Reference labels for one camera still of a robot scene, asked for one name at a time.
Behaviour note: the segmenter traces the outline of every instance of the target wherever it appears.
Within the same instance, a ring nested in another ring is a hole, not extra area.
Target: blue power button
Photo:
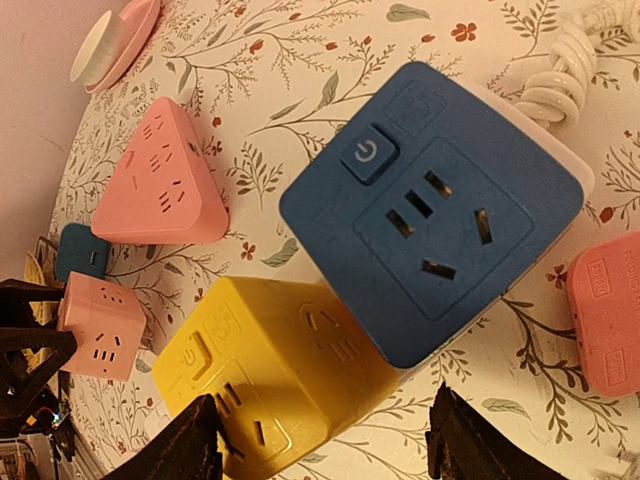
[[[342,151],[340,160],[358,180],[371,185],[397,156],[396,146],[368,125]]]

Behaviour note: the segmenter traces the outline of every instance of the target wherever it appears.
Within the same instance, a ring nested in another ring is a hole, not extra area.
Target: white power cord
[[[616,27],[640,43],[640,0],[611,0],[567,21],[549,50],[552,69],[526,82],[515,107],[543,128],[576,125],[598,66],[600,32]]]

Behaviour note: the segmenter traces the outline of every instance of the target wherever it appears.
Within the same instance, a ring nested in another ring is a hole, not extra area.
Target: blue block
[[[504,293],[583,203],[580,182],[527,135],[409,64],[280,210],[385,358],[409,368]]]
[[[103,279],[110,248],[111,244],[91,233],[90,227],[70,223],[60,235],[56,277],[66,283],[71,272],[78,272]]]

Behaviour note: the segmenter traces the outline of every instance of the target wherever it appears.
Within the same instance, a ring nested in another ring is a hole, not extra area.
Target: tablecloth
[[[113,247],[107,278],[135,290],[153,339],[128,383],[72,376],[73,419],[105,468],[149,441],[143,422],[161,401],[150,375],[155,355],[217,278],[320,278],[281,220],[278,199],[386,79],[406,62],[425,61],[514,101],[529,75],[548,68],[545,56],[563,17],[588,4],[165,1],[132,68],[91,98],[50,237],[57,240],[69,222],[90,223],[128,140],[161,96],[189,112],[231,228],[213,245]],[[640,47],[614,30],[598,51],[584,116],[559,135],[597,177],[574,225],[468,333],[375,412],[278,479],[428,478],[424,432],[443,381],[570,479],[625,470],[629,454],[640,449],[640,396],[613,400],[589,390],[565,292],[577,253],[640,225]]]

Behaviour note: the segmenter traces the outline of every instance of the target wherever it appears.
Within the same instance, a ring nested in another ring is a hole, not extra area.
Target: wall
[[[67,152],[89,96],[69,82],[77,49],[126,0],[0,2],[0,279],[22,278],[46,234]]]

